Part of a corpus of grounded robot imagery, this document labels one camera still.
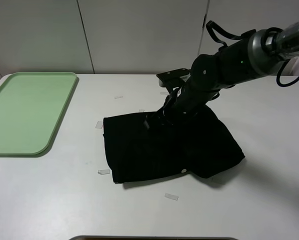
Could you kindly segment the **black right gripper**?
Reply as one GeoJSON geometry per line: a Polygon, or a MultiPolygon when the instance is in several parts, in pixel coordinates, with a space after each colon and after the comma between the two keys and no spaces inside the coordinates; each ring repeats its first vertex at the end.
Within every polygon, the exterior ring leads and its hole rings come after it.
{"type": "Polygon", "coordinates": [[[177,126],[180,124],[180,114],[176,108],[177,94],[170,93],[163,106],[145,117],[144,125],[148,130],[154,130],[166,126],[177,126]]]}

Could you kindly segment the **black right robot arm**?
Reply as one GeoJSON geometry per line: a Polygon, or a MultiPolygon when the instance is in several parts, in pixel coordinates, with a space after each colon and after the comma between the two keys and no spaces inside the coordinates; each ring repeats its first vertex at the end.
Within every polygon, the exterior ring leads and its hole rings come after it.
{"type": "Polygon", "coordinates": [[[285,87],[282,72],[292,58],[299,57],[299,22],[285,29],[252,29],[240,35],[225,31],[214,21],[205,27],[220,48],[213,55],[200,54],[190,69],[157,75],[169,95],[158,111],[146,117],[148,129],[188,122],[222,89],[241,83],[276,76],[277,85],[285,87]]]}

